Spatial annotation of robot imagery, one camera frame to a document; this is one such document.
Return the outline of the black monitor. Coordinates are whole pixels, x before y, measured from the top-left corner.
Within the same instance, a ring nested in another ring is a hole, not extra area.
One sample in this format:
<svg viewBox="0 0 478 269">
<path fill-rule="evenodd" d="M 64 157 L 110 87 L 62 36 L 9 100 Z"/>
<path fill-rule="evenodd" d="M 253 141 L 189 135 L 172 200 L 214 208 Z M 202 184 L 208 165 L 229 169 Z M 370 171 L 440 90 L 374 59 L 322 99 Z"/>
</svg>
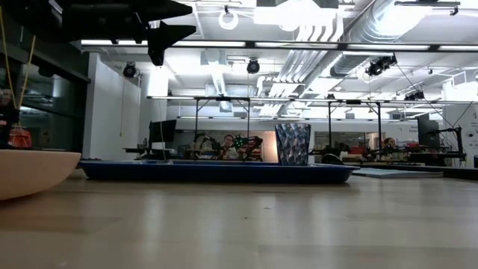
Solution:
<svg viewBox="0 0 478 269">
<path fill-rule="evenodd" d="M 149 124 L 149 142 L 173 142 L 177 120 L 151 122 Z"/>
</svg>

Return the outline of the black background station frame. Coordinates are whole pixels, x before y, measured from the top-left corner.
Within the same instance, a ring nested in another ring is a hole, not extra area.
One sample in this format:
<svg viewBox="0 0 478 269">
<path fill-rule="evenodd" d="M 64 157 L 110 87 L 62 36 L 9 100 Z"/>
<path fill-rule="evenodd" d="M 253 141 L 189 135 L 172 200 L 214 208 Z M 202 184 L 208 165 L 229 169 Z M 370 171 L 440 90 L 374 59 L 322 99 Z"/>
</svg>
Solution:
<svg viewBox="0 0 478 269">
<path fill-rule="evenodd" d="M 247 102 L 248 107 L 244 107 L 245 111 L 247 112 L 247 135 L 249 135 L 249 127 L 250 127 L 250 104 L 251 104 L 251 99 L 249 97 L 236 97 L 236 96 L 195 96 L 193 98 L 196 101 L 196 114 L 195 114 L 195 130 L 194 130 L 194 140 L 193 142 L 196 143 L 197 138 L 199 137 L 198 134 L 198 119 L 199 119 L 199 111 L 201 108 L 199 107 L 199 102 L 201 100 L 206 100 L 209 102 L 210 100 L 215 100 L 217 102 L 233 102 L 236 101 L 239 105 L 242 105 L 242 102 Z M 245 161 L 246 158 L 244 158 L 243 154 L 245 151 L 240 151 L 237 149 L 236 155 L 232 158 L 230 155 L 226 155 L 226 153 L 229 151 L 224 150 L 223 146 L 221 146 L 219 143 L 216 141 L 212 142 L 212 146 L 214 146 L 214 157 L 217 160 L 226 160 L 226 161 Z M 238 148 L 238 146 L 235 143 L 231 143 L 228 145 L 228 148 Z"/>
<path fill-rule="evenodd" d="M 383 160 L 382 153 L 382 117 L 381 117 L 381 102 L 378 100 L 361 100 L 361 99 L 327 99 L 326 104 L 328 108 L 328 130 L 329 130 L 329 146 L 332 147 L 332 104 L 345 104 L 345 105 L 366 105 L 377 115 L 378 136 L 379 136 L 379 151 L 378 158 Z"/>
</svg>

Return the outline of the blue faceted cup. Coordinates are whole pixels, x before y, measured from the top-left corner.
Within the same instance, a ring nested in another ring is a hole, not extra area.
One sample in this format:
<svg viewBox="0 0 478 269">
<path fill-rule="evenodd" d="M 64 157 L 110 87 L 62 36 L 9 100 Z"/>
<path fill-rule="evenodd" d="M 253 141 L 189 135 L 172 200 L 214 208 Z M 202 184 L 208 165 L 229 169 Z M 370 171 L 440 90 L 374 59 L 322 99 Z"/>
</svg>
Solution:
<svg viewBox="0 0 478 269">
<path fill-rule="evenodd" d="M 307 166 L 311 126 L 305 123 L 275 125 L 279 163 L 283 166 Z"/>
</svg>

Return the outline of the blue plastic tray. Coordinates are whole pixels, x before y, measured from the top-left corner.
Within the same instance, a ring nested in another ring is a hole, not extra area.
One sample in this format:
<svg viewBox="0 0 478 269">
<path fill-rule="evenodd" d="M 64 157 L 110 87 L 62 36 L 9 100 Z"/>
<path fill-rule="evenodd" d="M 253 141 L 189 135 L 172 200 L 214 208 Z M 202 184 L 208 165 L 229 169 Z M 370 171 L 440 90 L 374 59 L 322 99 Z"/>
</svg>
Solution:
<svg viewBox="0 0 478 269">
<path fill-rule="evenodd" d="M 244 161 L 80 161 L 88 179 L 103 181 L 342 184 L 358 168 L 336 164 L 288 166 Z"/>
</svg>

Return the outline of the light blue mat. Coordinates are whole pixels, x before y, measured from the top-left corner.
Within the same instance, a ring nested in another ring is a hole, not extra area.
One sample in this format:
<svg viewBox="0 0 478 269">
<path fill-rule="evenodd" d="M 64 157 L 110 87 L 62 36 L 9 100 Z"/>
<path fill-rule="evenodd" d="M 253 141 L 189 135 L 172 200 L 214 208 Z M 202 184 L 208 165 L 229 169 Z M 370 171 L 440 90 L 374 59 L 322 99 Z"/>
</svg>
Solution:
<svg viewBox="0 0 478 269">
<path fill-rule="evenodd" d="M 442 172 L 387 170 L 377 168 L 360 168 L 353 171 L 355 176 L 366 176 L 378 179 L 405 179 L 405 178 L 441 178 Z"/>
</svg>

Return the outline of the peach round plate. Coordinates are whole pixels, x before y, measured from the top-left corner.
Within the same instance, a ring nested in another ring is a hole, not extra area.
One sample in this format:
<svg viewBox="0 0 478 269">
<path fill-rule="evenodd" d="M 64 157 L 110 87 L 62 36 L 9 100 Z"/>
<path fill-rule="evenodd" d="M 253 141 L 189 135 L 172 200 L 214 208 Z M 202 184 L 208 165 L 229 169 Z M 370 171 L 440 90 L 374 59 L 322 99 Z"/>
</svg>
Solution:
<svg viewBox="0 0 478 269">
<path fill-rule="evenodd" d="M 0 149 L 0 200 L 47 191 L 75 170 L 80 157 L 77 152 Z"/>
</svg>

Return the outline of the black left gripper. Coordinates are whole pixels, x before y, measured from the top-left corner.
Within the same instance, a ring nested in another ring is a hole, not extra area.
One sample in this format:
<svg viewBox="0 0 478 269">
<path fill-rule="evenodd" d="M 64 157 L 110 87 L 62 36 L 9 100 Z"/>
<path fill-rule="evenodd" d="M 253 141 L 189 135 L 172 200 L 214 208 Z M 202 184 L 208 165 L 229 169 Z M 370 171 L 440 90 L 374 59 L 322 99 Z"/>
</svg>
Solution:
<svg viewBox="0 0 478 269">
<path fill-rule="evenodd" d="M 186 16 L 189 5 L 173 0 L 74 0 L 74 39 L 133 40 L 136 44 L 154 36 L 151 21 Z M 196 32 L 195 25 L 160 23 L 160 42 L 172 46 Z"/>
</svg>

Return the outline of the silver ventilation duct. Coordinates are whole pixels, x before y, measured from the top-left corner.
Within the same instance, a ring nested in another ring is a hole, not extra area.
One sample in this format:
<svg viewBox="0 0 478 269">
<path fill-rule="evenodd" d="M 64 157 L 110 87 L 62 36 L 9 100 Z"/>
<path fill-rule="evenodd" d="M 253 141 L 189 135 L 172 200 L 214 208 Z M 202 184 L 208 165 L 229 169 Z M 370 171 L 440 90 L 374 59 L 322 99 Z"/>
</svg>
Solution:
<svg viewBox="0 0 478 269">
<path fill-rule="evenodd" d="M 340 38 L 343 43 L 393 43 L 412 30 L 427 16 L 432 8 L 425 6 L 395 5 L 396 1 L 375 0 L 353 26 Z M 331 52 L 329 66 L 332 77 L 345 77 L 356 67 L 363 64 L 368 56 L 345 55 Z"/>
</svg>

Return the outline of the black ceiling device cluster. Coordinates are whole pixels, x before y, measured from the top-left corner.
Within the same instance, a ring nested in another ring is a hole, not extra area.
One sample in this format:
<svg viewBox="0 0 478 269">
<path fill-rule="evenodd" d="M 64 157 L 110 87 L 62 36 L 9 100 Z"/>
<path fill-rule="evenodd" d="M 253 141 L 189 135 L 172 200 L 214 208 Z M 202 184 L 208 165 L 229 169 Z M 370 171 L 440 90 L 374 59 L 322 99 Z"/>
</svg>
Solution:
<svg viewBox="0 0 478 269">
<path fill-rule="evenodd" d="M 395 55 L 380 57 L 374 61 L 371 61 L 369 67 L 365 70 L 365 72 L 369 76 L 378 76 L 396 63 L 397 59 Z"/>
</svg>

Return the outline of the black background panel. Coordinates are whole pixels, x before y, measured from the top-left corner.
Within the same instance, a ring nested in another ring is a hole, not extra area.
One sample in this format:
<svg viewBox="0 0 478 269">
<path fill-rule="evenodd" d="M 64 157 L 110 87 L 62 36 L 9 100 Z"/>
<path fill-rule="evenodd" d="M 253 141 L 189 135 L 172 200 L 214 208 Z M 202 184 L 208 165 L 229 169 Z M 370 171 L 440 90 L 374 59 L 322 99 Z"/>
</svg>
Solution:
<svg viewBox="0 0 478 269">
<path fill-rule="evenodd" d="M 440 147 L 440 137 L 436 133 L 436 131 L 439 130 L 438 122 L 430 120 L 428 114 L 419 116 L 417 120 L 419 144 L 430 148 Z"/>
</svg>

